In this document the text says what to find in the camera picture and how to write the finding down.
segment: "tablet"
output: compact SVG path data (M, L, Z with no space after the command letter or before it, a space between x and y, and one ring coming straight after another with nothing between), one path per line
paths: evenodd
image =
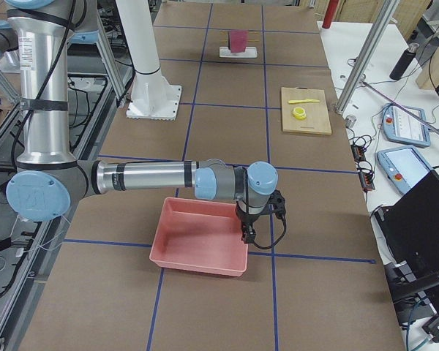
M422 108L405 106L407 110L426 121ZM383 109L382 127L387 139L395 143L410 144L421 148L431 145L429 129L397 106Z
M414 146L402 146L377 152L379 165L397 190L406 194L432 167Z

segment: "monitor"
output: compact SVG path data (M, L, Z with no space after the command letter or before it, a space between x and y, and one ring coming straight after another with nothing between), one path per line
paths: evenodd
M439 271L439 175L431 170L384 214L384 235L397 262L417 278ZM439 314L439 286L425 290Z

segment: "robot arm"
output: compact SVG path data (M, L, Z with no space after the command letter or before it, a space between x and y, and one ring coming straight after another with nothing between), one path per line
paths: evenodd
M276 190L277 171L266 162L256 162L246 170L219 160L77 161L69 148L65 46L79 28L85 38L94 39L96 0L6 2L11 5L8 21L17 31L20 45L25 137L25 150L16 159L18 172L8 183L7 199L20 215L34 221L51 220L81 199L110 190L193 187L200 199L236 201L245 243L254 242L252 224L260 215L275 213L285 224L285 200Z
M11 25L5 20L0 20L0 58L5 54L10 63L17 65L18 37Z

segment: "pink plastic tray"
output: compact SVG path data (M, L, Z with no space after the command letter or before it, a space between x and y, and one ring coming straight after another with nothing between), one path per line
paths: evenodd
M248 245L241 241L236 206L168 197L149 258L159 267L240 276Z

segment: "yellow plastic knife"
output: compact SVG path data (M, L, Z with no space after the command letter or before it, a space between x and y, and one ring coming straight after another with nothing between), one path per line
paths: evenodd
M320 102L320 100L316 99L304 99L304 100L288 100L288 104L303 104L305 102Z

